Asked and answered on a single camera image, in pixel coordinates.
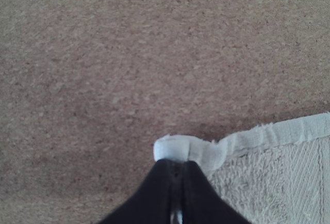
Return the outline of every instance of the white towel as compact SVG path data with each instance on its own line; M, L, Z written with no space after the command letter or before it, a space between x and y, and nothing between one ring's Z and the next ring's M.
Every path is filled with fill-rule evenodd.
M255 127L218 143L155 142L155 160L196 161L221 198L251 223L330 223L330 114Z

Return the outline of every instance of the black object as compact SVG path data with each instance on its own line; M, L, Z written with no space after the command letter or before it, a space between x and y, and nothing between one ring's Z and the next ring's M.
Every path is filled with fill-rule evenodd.
M250 224L219 198L196 162L169 159L157 161L137 192L99 224L135 223Z

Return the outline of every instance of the floor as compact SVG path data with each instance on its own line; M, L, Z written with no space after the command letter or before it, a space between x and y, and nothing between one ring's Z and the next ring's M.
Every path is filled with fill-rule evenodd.
M97 223L168 133L330 109L330 0L0 0L0 222Z

